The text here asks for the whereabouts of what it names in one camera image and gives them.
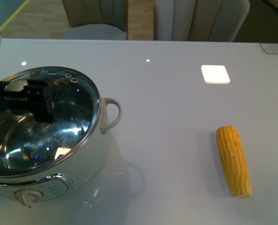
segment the white chair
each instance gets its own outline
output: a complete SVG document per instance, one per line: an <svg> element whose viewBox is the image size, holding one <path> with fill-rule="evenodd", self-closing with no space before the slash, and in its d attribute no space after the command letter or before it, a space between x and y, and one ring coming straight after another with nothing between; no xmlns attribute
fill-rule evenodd
<svg viewBox="0 0 278 225"><path fill-rule="evenodd" d="M154 0L154 39L232 42L249 0Z"/></svg>
<svg viewBox="0 0 278 225"><path fill-rule="evenodd" d="M128 0L62 0L70 29L61 39L126 40Z"/></svg>

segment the yellow corn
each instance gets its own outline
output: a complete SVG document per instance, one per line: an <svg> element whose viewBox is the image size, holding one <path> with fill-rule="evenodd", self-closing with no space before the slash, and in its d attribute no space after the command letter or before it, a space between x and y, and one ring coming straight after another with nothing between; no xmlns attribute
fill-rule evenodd
<svg viewBox="0 0 278 225"><path fill-rule="evenodd" d="M234 197L250 197L250 175L238 130L234 126L220 127L216 140L229 191Z"/></svg>

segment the glass lid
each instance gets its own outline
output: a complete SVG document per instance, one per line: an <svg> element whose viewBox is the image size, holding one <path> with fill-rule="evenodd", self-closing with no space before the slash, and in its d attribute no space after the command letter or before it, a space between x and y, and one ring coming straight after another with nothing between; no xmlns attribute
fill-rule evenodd
<svg viewBox="0 0 278 225"><path fill-rule="evenodd" d="M0 82L0 175L37 172L69 157L89 138L100 95L86 75L41 67Z"/></svg>

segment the cooking pot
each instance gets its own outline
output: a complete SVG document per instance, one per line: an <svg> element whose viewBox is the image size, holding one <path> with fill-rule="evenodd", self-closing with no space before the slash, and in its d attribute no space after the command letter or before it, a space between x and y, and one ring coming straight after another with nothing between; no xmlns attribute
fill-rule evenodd
<svg viewBox="0 0 278 225"><path fill-rule="evenodd" d="M108 104L118 107L107 123ZM0 82L0 195L31 205L82 186L107 158L122 108L86 75L40 67Z"/></svg>

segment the white table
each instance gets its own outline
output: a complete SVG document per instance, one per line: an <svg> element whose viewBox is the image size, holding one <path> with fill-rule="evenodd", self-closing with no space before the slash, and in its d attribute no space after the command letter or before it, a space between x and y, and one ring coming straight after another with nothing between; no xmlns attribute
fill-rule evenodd
<svg viewBox="0 0 278 225"><path fill-rule="evenodd" d="M224 65L231 82L206 84L201 65ZM2 40L0 79L42 66L79 70L121 103L110 179L30 209L0 196L0 225L278 225L278 54L241 43ZM251 198L228 191L215 140L224 125L241 134Z"/></svg>

